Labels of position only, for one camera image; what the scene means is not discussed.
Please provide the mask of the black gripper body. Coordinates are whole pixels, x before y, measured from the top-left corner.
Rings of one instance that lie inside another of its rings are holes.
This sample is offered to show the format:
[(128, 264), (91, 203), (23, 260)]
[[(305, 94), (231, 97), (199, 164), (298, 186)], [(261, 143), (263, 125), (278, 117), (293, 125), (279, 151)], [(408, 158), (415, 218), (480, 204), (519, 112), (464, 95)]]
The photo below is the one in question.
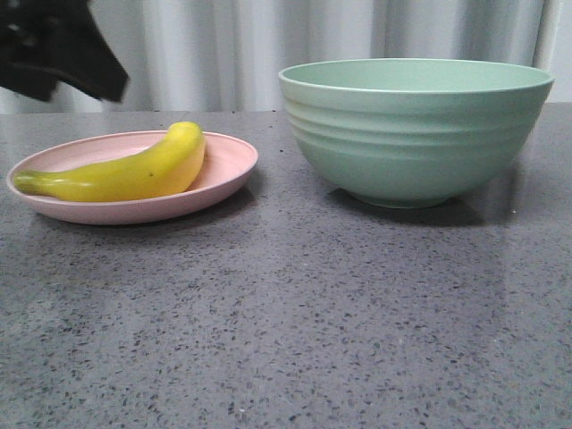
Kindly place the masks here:
[(3, 1), (1, 53), (10, 63), (61, 67), (97, 47), (86, 1)]

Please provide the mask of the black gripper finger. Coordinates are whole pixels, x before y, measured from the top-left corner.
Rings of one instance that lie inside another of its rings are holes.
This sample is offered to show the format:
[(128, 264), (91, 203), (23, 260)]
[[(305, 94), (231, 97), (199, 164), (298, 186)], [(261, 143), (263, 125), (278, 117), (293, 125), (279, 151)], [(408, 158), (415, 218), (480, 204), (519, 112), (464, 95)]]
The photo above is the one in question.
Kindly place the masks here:
[(39, 101), (50, 101), (59, 78), (54, 67), (1, 62), (1, 87)]
[(57, 70), (90, 97), (121, 102), (129, 75), (93, 21), (58, 28)]

